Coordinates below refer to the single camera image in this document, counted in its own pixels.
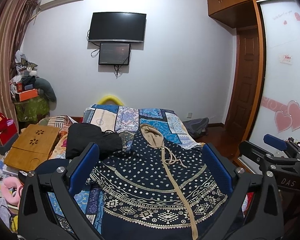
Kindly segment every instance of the blue gripper pad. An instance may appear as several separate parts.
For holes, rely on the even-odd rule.
[[[69,194],[74,196],[81,192],[87,178],[89,177],[93,167],[99,161],[99,147],[95,143],[89,143],[88,146],[84,149],[84,151],[80,154],[79,157],[82,157],[82,160],[77,165],[77,168],[72,172],[70,176],[70,187]]]
[[[231,195],[233,192],[231,176],[208,144],[202,147],[202,157],[221,192]]]
[[[284,140],[281,140],[270,134],[266,134],[263,137],[263,142],[267,145],[270,145],[270,146],[278,149],[279,151],[285,151],[287,149],[287,144]]]

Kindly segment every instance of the black tv screen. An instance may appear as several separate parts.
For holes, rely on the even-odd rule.
[[[130,43],[100,43],[99,65],[129,65]]]
[[[89,41],[143,42],[146,14],[96,12],[92,15]]]

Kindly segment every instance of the pink neck pillow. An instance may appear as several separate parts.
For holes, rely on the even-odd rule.
[[[12,196],[9,188],[16,188],[16,195]],[[1,184],[1,193],[5,200],[11,205],[18,206],[22,194],[23,185],[20,180],[16,177],[5,178]]]

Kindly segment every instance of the sliding wardrobe door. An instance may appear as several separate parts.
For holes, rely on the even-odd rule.
[[[260,6],[266,36],[266,75],[249,141],[283,156],[265,144],[263,137],[271,134],[300,141],[300,6],[294,0],[262,1]],[[244,156],[242,159],[250,164]],[[260,173],[256,164],[251,166]]]

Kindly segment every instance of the power cord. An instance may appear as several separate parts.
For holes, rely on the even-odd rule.
[[[93,45],[96,45],[97,47],[100,47],[100,45],[95,44],[93,41],[89,41],[89,33],[90,33],[90,30],[88,30],[88,32],[87,32],[87,41],[91,42]]]
[[[128,59],[130,56],[131,56],[131,50],[130,50],[129,56],[125,59],[125,61],[124,61],[121,65],[113,65],[114,71],[115,71],[115,75],[116,75],[117,78],[118,78],[119,70],[121,69],[121,67],[124,65],[124,63],[127,61],[127,59]]]
[[[91,52],[91,57],[96,57],[96,56],[98,56],[98,54],[99,54],[99,52],[100,52],[100,45],[97,45],[97,44],[95,44],[94,42],[92,42],[92,41],[89,41],[89,32],[90,32],[90,30],[88,30],[88,32],[87,32],[87,41],[88,42],[91,42],[93,45],[95,45],[95,46],[97,46],[98,48],[97,49],[95,49],[93,52]]]

